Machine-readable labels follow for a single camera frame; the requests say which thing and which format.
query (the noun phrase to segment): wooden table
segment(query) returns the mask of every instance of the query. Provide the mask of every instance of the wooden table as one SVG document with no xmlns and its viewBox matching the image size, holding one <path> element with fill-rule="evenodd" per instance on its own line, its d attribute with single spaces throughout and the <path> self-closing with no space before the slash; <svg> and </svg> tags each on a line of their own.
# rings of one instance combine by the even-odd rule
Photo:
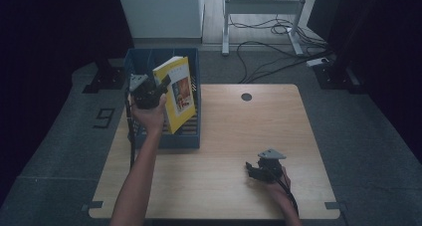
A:
<svg viewBox="0 0 422 226">
<path fill-rule="evenodd" d="M 279 219 L 279 208 L 263 184 L 248 177 L 245 162 L 257 166 L 268 148 L 292 181 L 302 219 L 335 219 L 337 209 L 298 88 L 294 85 L 202 85 L 199 149 L 159 150 L 147 218 Z M 242 94 L 250 94 L 248 102 Z M 110 218 L 129 171 L 127 122 L 121 117 L 91 208 Z"/>
</svg>

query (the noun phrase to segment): yellow book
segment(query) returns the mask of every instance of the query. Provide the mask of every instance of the yellow book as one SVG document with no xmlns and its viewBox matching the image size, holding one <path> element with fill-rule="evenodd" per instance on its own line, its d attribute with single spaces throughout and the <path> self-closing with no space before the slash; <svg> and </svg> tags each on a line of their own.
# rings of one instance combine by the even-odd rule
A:
<svg viewBox="0 0 422 226">
<path fill-rule="evenodd" d="M 166 94 L 165 120 L 168 131 L 174 134 L 196 113 L 188 58 L 173 57 L 152 72 L 158 85 L 167 75 L 170 77 L 171 82 Z"/>
</svg>

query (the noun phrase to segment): power strip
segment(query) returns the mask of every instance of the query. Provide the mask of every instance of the power strip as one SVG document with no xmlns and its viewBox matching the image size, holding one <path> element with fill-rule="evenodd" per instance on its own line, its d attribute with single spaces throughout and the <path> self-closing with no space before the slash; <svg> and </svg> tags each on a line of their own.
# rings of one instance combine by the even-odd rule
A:
<svg viewBox="0 0 422 226">
<path fill-rule="evenodd" d="M 310 68 L 316 67 L 316 66 L 328 65 L 328 64 L 329 64 L 329 60 L 327 58 L 320 58 L 320 59 L 307 61 L 307 66 Z"/>
</svg>

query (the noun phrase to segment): black stand base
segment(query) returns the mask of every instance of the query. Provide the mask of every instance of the black stand base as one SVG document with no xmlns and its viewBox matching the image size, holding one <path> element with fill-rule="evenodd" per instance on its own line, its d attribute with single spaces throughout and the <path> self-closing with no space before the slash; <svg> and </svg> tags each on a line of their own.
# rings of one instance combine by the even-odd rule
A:
<svg viewBox="0 0 422 226">
<path fill-rule="evenodd" d="M 123 68 L 112 68 L 106 73 L 97 71 L 96 76 L 90 85 L 87 85 L 83 91 L 84 94 L 97 94 L 99 90 L 120 90 L 125 81 Z"/>
<path fill-rule="evenodd" d="M 348 90 L 351 94 L 365 94 L 363 85 L 349 70 L 338 71 L 333 66 L 315 66 L 319 86 L 324 90 Z"/>
</svg>

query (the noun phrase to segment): blue bin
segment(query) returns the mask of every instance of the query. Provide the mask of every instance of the blue bin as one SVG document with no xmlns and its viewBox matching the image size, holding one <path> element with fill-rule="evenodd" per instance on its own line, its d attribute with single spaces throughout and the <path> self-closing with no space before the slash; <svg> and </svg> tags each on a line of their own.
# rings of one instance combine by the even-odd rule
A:
<svg viewBox="0 0 422 226">
<path fill-rule="evenodd" d="M 124 60 L 127 82 L 129 83 L 129 78 L 132 74 L 147 74 L 152 77 L 152 70 L 154 68 L 174 56 L 188 57 L 196 116 L 187 121 L 175 134 L 170 134 L 165 127 L 159 148 L 199 148 L 201 132 L 201 88 L 197 49 L 129 49 Z M 146 137 L 145 131 L 133 120 L 129 120 L 128 123 L 133 124 L 134 142 L 132 144 L 136 148 L 140 148 Z"/>
</svg>

